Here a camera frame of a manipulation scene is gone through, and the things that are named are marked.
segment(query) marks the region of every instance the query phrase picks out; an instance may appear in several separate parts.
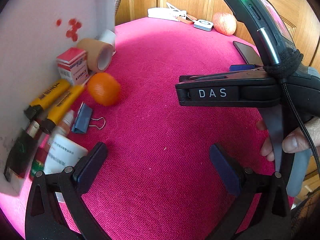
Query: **human hand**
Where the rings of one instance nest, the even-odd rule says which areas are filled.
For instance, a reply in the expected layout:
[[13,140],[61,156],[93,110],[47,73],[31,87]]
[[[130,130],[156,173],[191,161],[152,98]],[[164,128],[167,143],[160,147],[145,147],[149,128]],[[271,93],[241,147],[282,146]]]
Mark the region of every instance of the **human hand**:
[[[261,119],[256,124],[257,128],[261,131],[266,130],[266,124]],[[317,148],[317,152],[319,155],[320,152],[320,118],[314,117],[309,122],[305,123],[305,126],[313,140]],[[296,153],[306,149],[309,149],[309,143],[306,138],[303,136],[300,128],[297,128],[293,132],[291,132],[283,141],[282,141],[282,149],[286,153]],[[271,139],[268,138],[264,141],[260,155],[265,156],[268,161],[275,160],[275,154],[273,152]]]

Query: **magenta fabric surface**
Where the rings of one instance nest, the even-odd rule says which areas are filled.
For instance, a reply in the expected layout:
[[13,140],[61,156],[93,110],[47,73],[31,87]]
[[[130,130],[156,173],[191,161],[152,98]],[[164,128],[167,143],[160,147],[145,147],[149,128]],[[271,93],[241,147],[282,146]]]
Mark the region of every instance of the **magenta fabric surface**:
[[274,168],[259,155],[267,134],[255,127],[257,109],[182,107],[174,85],[179,75],[218,73],[244,63],[232,44],[243,41],[152,18],[117,26],[116,34],[116,54],[106,72],[121,84],[120,102],[104,107],[85,91],[73,105],[77,110],[84,101],[94,118],[107,120],[103,130],[69,136],[89,150],[98,141],[109,149],[83,200],[113,240],[204,239],[234,200],[209,160],[210,145],[221,143],[256,172],[271,174]]

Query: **metal screw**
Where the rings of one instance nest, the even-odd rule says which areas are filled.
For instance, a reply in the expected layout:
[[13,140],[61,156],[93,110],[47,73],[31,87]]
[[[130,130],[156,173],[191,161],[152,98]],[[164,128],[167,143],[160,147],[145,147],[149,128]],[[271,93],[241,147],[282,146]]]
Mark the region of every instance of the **metal screw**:
[[42,175],[42,171],[37,171],[36,172],[36,177],[40,177]]
[[71,166],[68,166],[64,169],[64,172],[65,173],[70,173],[72,171],[72,167]]
[[281,173],[278,172],[278,171],[276,171],[276,172],[275,172],[275,176],[276,176],[277,178],[281,178]]
[[253,170],[249,167],[244,168],[245,173],[251,174],[253,173]]

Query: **barcode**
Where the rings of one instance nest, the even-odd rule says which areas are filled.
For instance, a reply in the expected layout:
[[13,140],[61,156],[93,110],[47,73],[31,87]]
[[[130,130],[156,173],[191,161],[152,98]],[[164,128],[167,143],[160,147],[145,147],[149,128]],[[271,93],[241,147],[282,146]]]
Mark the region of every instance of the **barcode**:
[[64,70],[62,68],[59,68],[59,72],[60,72],[60,75],[67,76],[67,77],[71,78],[70,71],[67,71],[67,70]]

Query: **orange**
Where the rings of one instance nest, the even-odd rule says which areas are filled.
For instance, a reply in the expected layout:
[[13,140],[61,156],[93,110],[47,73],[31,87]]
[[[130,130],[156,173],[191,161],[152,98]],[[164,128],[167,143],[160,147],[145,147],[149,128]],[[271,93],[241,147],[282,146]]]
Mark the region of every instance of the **orange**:
[[119,99],[120,84],[107,73],[97,73],[88,82],[88,92],[93,99],[103,106],[111,106]]

